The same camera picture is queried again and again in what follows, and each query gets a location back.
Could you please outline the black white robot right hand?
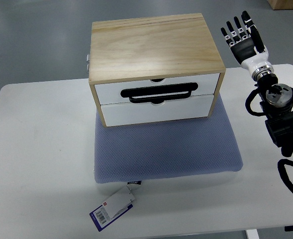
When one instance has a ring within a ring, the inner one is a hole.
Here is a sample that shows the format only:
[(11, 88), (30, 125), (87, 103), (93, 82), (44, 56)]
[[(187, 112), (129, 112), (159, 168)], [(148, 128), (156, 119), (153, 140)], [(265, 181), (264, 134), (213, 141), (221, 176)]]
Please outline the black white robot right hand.
[(235, 16), (236, 28), (227, 21), (228, 29), (222, 27), (221, 33), (241, 68), (247, 70), (251, 78), (257, 82), (264, 75), (274, 73), (274, 69), (268, 61), (268, 50), (249, 13), (243, 11), (241, 19), (244, 25), (241, 25), (239, 18)]

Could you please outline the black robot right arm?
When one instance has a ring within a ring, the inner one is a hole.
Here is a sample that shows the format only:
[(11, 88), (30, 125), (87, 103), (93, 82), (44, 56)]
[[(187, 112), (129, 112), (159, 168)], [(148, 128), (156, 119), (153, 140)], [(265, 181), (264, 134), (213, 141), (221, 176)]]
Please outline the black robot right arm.
[(265, 116), (268, 133), (285, 157), (293, 153), (293, 88), (278, 83), (274, 73), (266, 71), (253, 76), (254, 89), (245, 101), (249, 114)]

